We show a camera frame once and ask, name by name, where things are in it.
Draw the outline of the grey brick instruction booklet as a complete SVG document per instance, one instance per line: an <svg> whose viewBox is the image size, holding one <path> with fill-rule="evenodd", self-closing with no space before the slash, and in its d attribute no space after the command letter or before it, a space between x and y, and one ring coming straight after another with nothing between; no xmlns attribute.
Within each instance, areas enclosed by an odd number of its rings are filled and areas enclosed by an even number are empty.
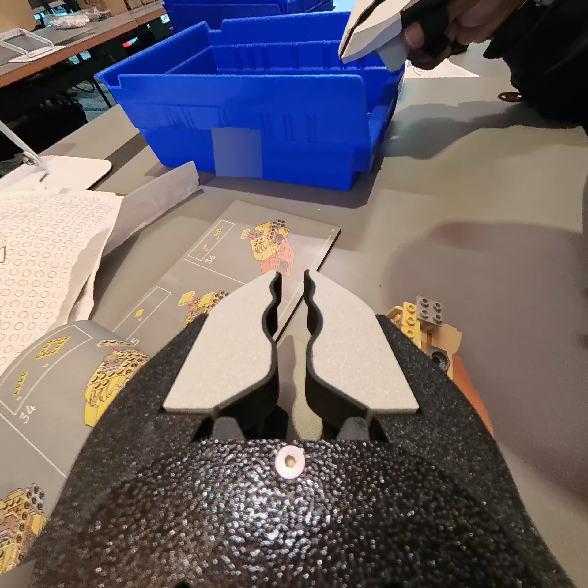
<svg viewBox="0 0 588 588"><path fill-rule="evenodd" d="M47 524L99 419L160 349L230 293L283 277L279 337L341 229L235 201L109 330L91 320L41 326L55 304L57 261L1 269L1 573L19 566Z"/></svg>

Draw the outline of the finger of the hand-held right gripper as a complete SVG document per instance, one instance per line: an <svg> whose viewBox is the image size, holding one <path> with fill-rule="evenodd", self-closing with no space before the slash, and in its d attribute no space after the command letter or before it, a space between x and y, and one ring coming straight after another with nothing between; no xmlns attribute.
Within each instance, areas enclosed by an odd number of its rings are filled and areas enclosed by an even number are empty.
<svg viewBox="0 0 588 588"><path fill-rule="evenodd" d="M349 17L349 31L355 30L364 23L376 7L383 1L356 1Z"/></svg>
<svg viewBox="0 0 588 588"><path fill-rule="evenodd" d="M405 66L408 49L401 37L401 12L411 4L411 1L383 1L353 31L349 31L348 19L339 46L342 63L348 64L375 53L391 72Z"/></svg>

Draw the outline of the orange and yellow brick model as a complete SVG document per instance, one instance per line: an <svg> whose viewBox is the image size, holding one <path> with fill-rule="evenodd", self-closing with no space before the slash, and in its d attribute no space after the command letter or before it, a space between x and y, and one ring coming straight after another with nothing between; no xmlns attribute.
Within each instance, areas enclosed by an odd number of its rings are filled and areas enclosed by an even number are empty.
<svg viewBox="0 0 588 588"><path fill-rule="evenodd" d="M445 322L442 303L419 295L393 307L386 318L454 382L493 436L489 413L458 355L462 333Z"/></svg>

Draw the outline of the large blue plastic bin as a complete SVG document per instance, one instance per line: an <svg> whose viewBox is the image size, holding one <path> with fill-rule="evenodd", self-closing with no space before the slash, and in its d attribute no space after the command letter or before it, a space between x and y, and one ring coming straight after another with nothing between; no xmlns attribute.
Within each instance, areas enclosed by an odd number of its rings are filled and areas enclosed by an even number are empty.
<svg viewBox="0 0 588 588"><path fill-rule="evenodd" d="M371 170L405 69L342 63L348 17L203 21L98 77L165 166L348 190Z"/></svg>

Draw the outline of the white flat tray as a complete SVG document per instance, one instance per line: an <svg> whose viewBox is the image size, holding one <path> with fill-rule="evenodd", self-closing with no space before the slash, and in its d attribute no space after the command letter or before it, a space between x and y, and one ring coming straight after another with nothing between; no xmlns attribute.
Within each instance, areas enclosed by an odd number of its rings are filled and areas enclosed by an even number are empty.
<svg viewBox="0 0 588 588"><path fill-rule="evenodd" d="M22 148L25 156L21 166L1 178L1 192L25 192L38 187L88 190L112 169L105 159L40 156L3 122L1 132Z"/></svg>

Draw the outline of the wood-edged grey table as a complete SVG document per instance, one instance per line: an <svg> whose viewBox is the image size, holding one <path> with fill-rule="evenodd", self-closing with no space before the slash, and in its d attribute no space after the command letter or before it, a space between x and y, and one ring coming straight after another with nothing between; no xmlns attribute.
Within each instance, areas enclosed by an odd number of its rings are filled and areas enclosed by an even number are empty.
<svg viewBox="0 0 588 588"><path fill-rule="evenodd" d="M139 26L146 25L165 14L164 2L157 1L148 6L136 8L126 14L101 21L97 23L93 30L67 42L60 50L41 55L34 61L5 63L1 65L1 87L4 88L81 52L115 40L121 35L132 32Z"/></svg>

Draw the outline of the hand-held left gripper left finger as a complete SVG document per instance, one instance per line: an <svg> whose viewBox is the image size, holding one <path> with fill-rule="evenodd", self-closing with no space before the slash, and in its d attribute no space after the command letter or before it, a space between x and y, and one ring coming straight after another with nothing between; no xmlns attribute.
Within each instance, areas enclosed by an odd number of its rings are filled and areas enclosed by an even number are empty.
<svg viewBox="0 0 588 588"><path fill-rule="evenodd" d="M282 274L241 286L210 312L163 402L167 413L265 420L277 405Z"/></svg>

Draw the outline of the person's right forearm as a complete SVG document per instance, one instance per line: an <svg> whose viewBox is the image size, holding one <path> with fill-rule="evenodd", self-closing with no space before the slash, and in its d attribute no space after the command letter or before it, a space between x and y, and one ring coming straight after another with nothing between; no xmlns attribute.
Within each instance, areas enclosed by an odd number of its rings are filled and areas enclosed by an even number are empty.
<svg viewBox="0 0 588 588"><path fill-rule="evenodd" d="M525 1L492 35L514 86L542 117L587 130L587 1Z"/></svg>

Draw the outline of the person's right hand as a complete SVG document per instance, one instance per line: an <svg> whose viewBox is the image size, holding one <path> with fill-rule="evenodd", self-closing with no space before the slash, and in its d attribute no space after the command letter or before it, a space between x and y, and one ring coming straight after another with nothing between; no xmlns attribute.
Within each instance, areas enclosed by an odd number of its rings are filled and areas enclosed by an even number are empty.
<svg viewBox="0 0 588 588"><path fill-rule="evenodd" d="M518 1L433 1L433 7L414 6L402 17L403 42L408 60L422 70L432 70L453 54L456 47L480 43L492 36L517 8Z"/></svg>

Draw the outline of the white circle-print paper bag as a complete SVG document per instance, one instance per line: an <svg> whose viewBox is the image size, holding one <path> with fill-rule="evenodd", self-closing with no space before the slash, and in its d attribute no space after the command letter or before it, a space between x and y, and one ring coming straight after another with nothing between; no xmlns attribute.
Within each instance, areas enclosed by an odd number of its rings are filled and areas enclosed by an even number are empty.
<svg viewBox="0 0 588 588"><path fill-rule="evenodd" d="M92 190L1 192L1 373L68 321L95 277L122 201Z"/></svg>

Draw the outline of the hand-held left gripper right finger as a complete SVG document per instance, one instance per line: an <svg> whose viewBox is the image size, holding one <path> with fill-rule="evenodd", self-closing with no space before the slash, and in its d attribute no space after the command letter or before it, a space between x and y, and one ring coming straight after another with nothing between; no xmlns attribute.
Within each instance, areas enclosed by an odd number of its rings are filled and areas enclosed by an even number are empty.
<svg viewBox="0 0 588 588"><path fill-rule="evenodd" d="M377 316L316 270L305 271L305 395L323 420L413 415L419 404Z"/></svg>

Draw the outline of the clear acrylic stand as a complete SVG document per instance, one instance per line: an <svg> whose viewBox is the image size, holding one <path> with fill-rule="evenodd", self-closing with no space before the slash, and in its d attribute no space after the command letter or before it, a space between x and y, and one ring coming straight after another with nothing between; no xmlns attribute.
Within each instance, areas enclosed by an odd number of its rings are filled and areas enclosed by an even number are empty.
<svg viewBox="0 0 588 588"><path fill-rule="evenodd" d="M63 48L37 33L14 28L1 33L1 64L33 62Z"/></svg>

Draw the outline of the tan curved board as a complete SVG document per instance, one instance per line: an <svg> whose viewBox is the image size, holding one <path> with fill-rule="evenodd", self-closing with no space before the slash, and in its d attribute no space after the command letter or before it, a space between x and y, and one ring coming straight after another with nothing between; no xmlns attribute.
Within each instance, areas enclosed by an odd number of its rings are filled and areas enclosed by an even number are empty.
<svg viewBox="0 0 588 588"><path fill-rule="evenodd" d="M36 20L29 1L1 1L1 33L22 28L34 31Z"/></svg>

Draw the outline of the grey desk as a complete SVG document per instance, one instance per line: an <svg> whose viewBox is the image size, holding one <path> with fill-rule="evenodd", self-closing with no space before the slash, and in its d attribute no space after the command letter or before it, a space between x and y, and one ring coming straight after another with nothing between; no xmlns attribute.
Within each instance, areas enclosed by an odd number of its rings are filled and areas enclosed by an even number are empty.
<svg viewBox="0 0 588 588"><path fill-rule="evenodd" d="M194 195L107 254L109 330L236 200L332 224L322 266L377 313L430 296L537 528L587 587L587 135L519 104L506 67L404 83L374 169L349 192L200 172Z"/></svg>

